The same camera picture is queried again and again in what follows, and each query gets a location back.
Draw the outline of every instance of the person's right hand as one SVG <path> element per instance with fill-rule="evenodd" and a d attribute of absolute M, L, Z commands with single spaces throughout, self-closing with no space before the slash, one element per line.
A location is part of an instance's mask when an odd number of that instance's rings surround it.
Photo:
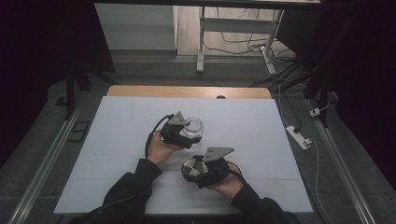
<path fill-rule="evenodd" d="M 228 163 L 228 166 L 233 171 L 241 174 L 239 169 L 235 165 Z M 217 184 L 208 186 L 207 188 L 214 189 L 222 194 L 224 197 L 232 200 L 242 187 L 244 187 L 244 185 L 236 175 L 228 174 L 225 179 L 221 180 Z"/>

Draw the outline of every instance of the floor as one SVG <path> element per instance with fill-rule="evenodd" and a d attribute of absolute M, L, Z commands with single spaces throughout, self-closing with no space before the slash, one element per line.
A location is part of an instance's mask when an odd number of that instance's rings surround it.
<path fill-rule="evenodd" d="M 196 8 L 184 8 L 179 15 L 197 13 Z M 230 16 L 238 17 L 243 9 L 230 12 Z M 228 16 L 227 10 L 221 11 Z M 216 16 L 216 10 L 210 12 Z M 179 37 L 183 29 L 193 29 L 193 25 L 179 24 Z M 235 47 L 233 44 L 222 43 L 220 34 L 217 37 L 205 36 L 207 45 L 216 46 L 219 49 L 246 50 L 246 43 Z M 227 38 L 236 40 L 244 39 L 249 35 Z M 195 72 L 196 47 L 193 37 L 179 39 L 178 55 L 146 54 L 136 55 L 133 53 L 114 53 L 113 62 L 116 74 L 108 74 L 123 85 L 181 85 L 181 86 L 222 86 L 222 87 L 248 87 L 253 83 L 255 88 L 268 88 L 276 82 L 273 77 L 268 77 L 262 65 L 262 57 L 256 52 L 250 52 L 248 56 L 228 55 L 219 53 L 217 50 L 206 52 L 205 71 L 198 75 Z M 278 43 L 277 52 L 285 47 Z M 292 52 L 285 52 L 292 57 Z M 276 63 L 276 70 L 282 71 L 289 63 Z M 80 113 L 76 122 L 91 124 L 97 107 L 110 85 L 102 79 L 89 75 L 92 83 L 90 91 L 76 89 L 78 99 L 84 96 L 84 104 L 81 105 Z M 314 213 L 296 214 L 301 223 L 363 223 L 356 212 L 355 205 L 346 191 L 345 183 L 340 178 L 334 162 L 330 157 L 329 149 L 321 138 L 315 119 L 307 114 L 310 105 L 302 95 L 305 83 L 295 86 L 285 94 L 272 92 L 273 98 L 279 106 L 280 114 L 283 115 L 285 127 L 303 124 L 301 133 L 314 139 L 316 146 L 302 151 L 290 140 L 290 146 L 300 168 L 305 182 L 305 187 L 310 196 Z M 53 85 L 49 90 L 49 99 L 41 114 L 35 121 L 28 134 L 16 148 L 15 153 L 7 164 L 0 170 L 0 223 L 7 223 L 14 208 L 29 185 L 43 158 L 51 148 L 58 136 L 58 132 L 64 126 L 65 107 L 57 104 L 60 97 L 65 97 L 64 81 Z M 359 141 L 353 136 L 344 123 L 338 118 L 331 101 L 328 107 L 329 130 L 334 141 L 337 143 L 346 164 L 358 184 L 367 205 L 370 207 L 376 223 L 396 223 L 396 193 L 378 171 L 375 163 L 368 156 Z M 70 217 L 53 215 L 53 209 L 62 194 L 64 184 L 78 157 L 78 153 L 84 142 L 84 132 L 78 128 L 67 135 L 58 159 L 53 165 L 47 181 L 39 191 L 35 204 L 31 207 L 25 223 L 67 223 Z"/>

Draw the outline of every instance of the person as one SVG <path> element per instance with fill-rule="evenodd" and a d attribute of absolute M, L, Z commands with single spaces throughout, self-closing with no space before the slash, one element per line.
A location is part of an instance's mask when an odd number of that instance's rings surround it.
<path fill-rule="evenodd" d="M 159 165 L 164 163 L 181 147 L 167 145 L 159 132 L 154 133 L 146 159 L 140 159 L 134 174 L 124 174 L 105 196 L 104 204 L 89 214 L 78 217 L 69 224 L 79 223 L 143 223 L 146 201 L 151 195 L 151 185 L 162 173 Z M 240 174 L 229 163 L 230 169 Z M 243 185 L 235 175 L 228 176 L 217 184 L 207 187 L 231 200 L 231 205 L 240 209 L 244 223 L 289 223 L 279 204 L 270 198 L 261 199 L 249 185 Z"/>

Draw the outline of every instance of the white power strip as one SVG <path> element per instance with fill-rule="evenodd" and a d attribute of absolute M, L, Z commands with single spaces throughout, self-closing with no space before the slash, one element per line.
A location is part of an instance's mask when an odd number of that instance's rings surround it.
<path fill-rule="evenodd" d="M 307 138 L 303 138 L 303 136 L 300 133 L 295 133 L 294 132 L 294 127 L 293 126 L 289 126 L 286 128 L 286 131 L 288 131 L 288 134 L 294 139 L 294 141 L 298 144 L 298 146 L 302 149 L 302 150 L 306 150 L 308 148 L 311 148 L 311 143 L 312 141 Z"/>

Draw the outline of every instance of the sleeve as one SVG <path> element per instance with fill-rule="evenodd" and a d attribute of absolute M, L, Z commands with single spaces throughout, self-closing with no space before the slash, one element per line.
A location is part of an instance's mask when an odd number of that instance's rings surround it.
<path fill-rule="evenodd" d="M 76 223 L 143 223 L 146 201 L 151 196 L 151 184 L 162 173 L 151 161 L 140 159 L 134 174 L 124 174 L 107 192 L 102 211 L 85 218 L 84 222 Z"/>
<path fill-rule="evenodd" d="M 242 211 L 245 223 L 289 223 L 277 202 L 270 198 L 261 199 L 249 184 L 239 190 L 231 205 Z"/>

